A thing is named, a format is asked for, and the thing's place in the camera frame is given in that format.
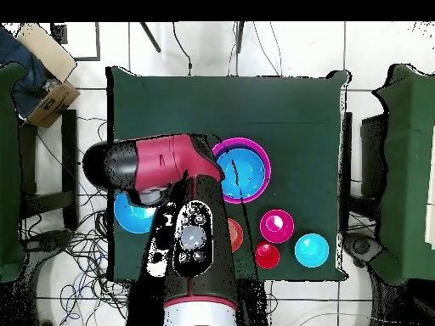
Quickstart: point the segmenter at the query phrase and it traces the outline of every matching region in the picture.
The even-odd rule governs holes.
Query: floor tile
[[[62,47],[74,58],[97,57],[97,26],[95,22],[66,22],[68,43]]]
[[[81,264],[87,268],[85,261],[81,260]],[[71,288],[64,289],[64,287],[75,282],[78,284],[81,276],[82,270],[74,259],[62,252],[42,265],[37,283],[37,297],[71,296],[73,293]]]
[[[101,121],[107,120],[107,93],[105,90],[80,90],[79,97],[69,109],[75,109],[77,116]]]
[[[267,294],[270,293],[270,285],[271,281],[266,281],[264,283],[264,288]],[[337,300],[338,283],[333,281],[273,281],[272,294],[277,299]]]
[[[431,164],[431,174],[429,177],[429,188],[427,191],[427,203],[435,205],[435,164]]]
[[[367,270],[353,264],[351,256],[342,253],[342,267],[349,278],[340,282],[340,300],[371,300],[371,281]]]
[[[38,127],[35,150],[35,178],[38,194],[62,191],[62,119],[50,128]]]
[[[435,205],[426,206],[425,242],[435,248]]]
[[[271,314],[271,326],[337,326],[337,301],[285,301]]]
[[[99,23],[100,61],[78,61],[68,77],[74,87],[105,88],[106,66],[121,66],[128,69],[128,23]]]
[[[363,119],[380,115],[384,112],[381,102],[372,93],[347,92],[346,108],[352,112],[352,163],[351,178],[362,179],[361,170],[361,132]],[[351,193],[361,194],[361,183],[351,182]]]
[[[87,219],[79,227],[79,232],[88,233],[90,230],[95,229],[96,216],[89,216],[89,214],[105,210],[106,208],[107,199],[105,196],[95,195],[88,197],[86,195],[79,195],[79,218]]]
[[[375,223],[361,215],[349,214],[349,232],[362,233],[371,238],[375,237]]]
[[[78,160],[81,162],[86,151],[96,143],[107,140],[107,124],[99,120],[77,119],[78,131]],[[88,181],[83,166],[78,166],[79,194],[94,194],[98,190]]]
[[[432,153],[431,164],[435,164],[435,126],[432,129]]]
[[[70,302],[67,309],[71,311],[71,317],[62,326],[125,326],[125,320],[115,308],[104,303],[98,304],[98,300],[79,300],[71,311],[74,304]],[[37,310],[41,320],[52,321],[54,326],[59,326],[67,314],[57,299],[38,299]]]
[[[121,312],[125,317],[126,308],[122,308]],[[90,317],[88,326],[125,326],[126,323],[126,320],[122,317],[122,315],[116,308],[104,302],[102,302],[98,306],[94,315]]]
[[[346,69],[349,88],[383,86],[390,65],[411,63],[419,71],[435,71],[435,23],[413,21],[348,21]]]
[[[370,326],[371,301],[340,301],[339,326]]]
[[[102,196],[95,196],[91,198],[92,206],[90,202],[87,202],[88,198],[86,196],[79,196],[79,220],[82,220],[88,214],[91,214],[93,210],[99,211],[106,208],[106,200]],[[35,222],[37,217],[34,216],[27,223],[29,227]],[[93,239],[95,232],[95,216],[88,217],[88,219],[82,223],[78,228],[77,232],[82,234],[89,234],[89,238]],[[48,231],[51,229],[62,229],[63,228],[63,217],[60,211],[58,218],[49,217],[48,220],[41,222],[35,226],[35,229],[40,233]],[[90,250],[90,241],[83,240],[77,247],[75,247],[75,252],[80,250]],[[103,240],[99,241],[99,245],[102,250],[107,251],[107,245]],[[93,258],[99,259],[100,256],[93,256]],[[88,269],[89,263],[87,259],[81,258],[77,259],[82,267],[82,269]],[[100,265],[103,269],[106,268],[106,261],[100,258]],[[79,289],[83,284],[92,281],[91,278],[84,278],[82,276],[82,269],[77,265],[74,258],[66,253],[61,253],[48,261],[46,261],[39,275],[38,285],[37,285],[37,296],[38,297],[60,297],[70,296],[72,294],[71,287],[67,287],[62,292],[62,289],[67,285],[74,285],[75,289]],[[85,289],[82,292],[83,297],[93,297],[92,292],[89,289]]]
[[[157,53],[139,23],[131,23],[132,72],[141,76],[185,76],[188,60],[173,35],[171,23],[147,23],[162,52]],[[337,22],[272,22],[280,45],[284,76],[325,77],[343,68],[344,24]],[[234,46],[232,21],[178,22],[178,40],[190,55],[192,75],[226,76]],[[256,22],[257,33],[275,69],[280,56],[268,21]],[[235,75],[235,52],[230,74]],[[239,76],[276,75],[264,55],[251,21],[244,27]]]

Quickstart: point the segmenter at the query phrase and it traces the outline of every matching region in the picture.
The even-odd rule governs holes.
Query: blue cup
[[[295,245],[296,259],[305,267],[323,265],[330,253],[330,247],[322,236],[316,233],[303,235]]]
[[[151,229],[155,208],[133,206],[128,203],[125,193],[116,196],[115,218],[120,226],[129,233],[148,233]]]
[[[222,192],[230,198],[249,198],[260,190],[265,181],[262,159],[248,149],[232,149],[228,153],[224,152],[217,159],[217,164],[225,174],[221,182]]]

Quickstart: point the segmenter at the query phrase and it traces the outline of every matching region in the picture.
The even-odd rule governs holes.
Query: white tile floor
[[[101,59],[79,62],[68,79],[81,90],[81,96],[71,106],[79,119],[78,147],[85,151],[106,137],[105,66],[117,65],[141,76],[186,76],[188,61],[172,34],[171,23],[149,23],[161,46],[157,53],[139,23],[99,23]],[[258,22],[257,32],[264,51],[280,72],[280,58],[268,22]],[[379,101],[370,93],[386,80],[389,65],[411,63],[426,73],[435,71],[435,24],[427,22],[274,22],[274,32],[280,45],[284,76],[326,76],[332,70],[346,69],[352,74],[347,92],[347,110],[353,112],[352,192],[358,194],[361,180],[359,125],[362,119],[382,112]],[[235,58],[229,70],[230,50],[234,45],[233,22],[180,22],[176,24],[179,41],[190,55],[192,75],[235,75]],[[71,26],[71,31],[80,26]],[[246,23],[239,56],[239,75],[273,75],[274,69],[264,56],[252,22]],[[60,159],[61,120],[40,135]],[[60,189],[60,164],[40,143],[37,147],[38,193]],[[80,172],[81,204],[86,193],[95,188]],[[105,201],[93,198],[95,209],[103,209]],[[90,204],[80,208],[81,216],[91,211]],[[61,214],[52,211],[38,225],[41,230],[61,228]],[[92,223],[85,224],[91,228]],[[357,269],[349,256],[343,254],[343,267],[349,278],[339,283],[274,282],[269,315],[271,326],[368,326],[371,313],[371,287],[368,273]],[[54,321],[64,318],[60,291],[72,284],[81,273],[77,264],[66,254],[48,261],[42,270],[37,295],[42,318]],[[270,282],[265,284],[270,291]],[[63,296],[68,297],[68,290]],[[64,326],[83,326],[93,314],[98,299],[79,300],[82,318],[68,319]],[[88,326],[124,326],[116,309],[101,306],[90,317]]]

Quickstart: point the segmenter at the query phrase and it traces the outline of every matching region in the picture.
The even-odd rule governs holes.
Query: cardboard box
[[[51,127],[60,117],[62,110],[67,109],[80,95],[66,80],[77,63],[38,24],[24,24],[16,39],[39,58],[45,68],[60,81],[26,119],[27,124]]]

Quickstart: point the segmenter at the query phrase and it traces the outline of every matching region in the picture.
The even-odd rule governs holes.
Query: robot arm
[[[126,191],[133,205],[161,206],[144,267],[152,277],[165,277],[164,326],[235,326],[223,173],[206,138],[182,134],[96,144],[85,154],[83,170],[98,188]]]

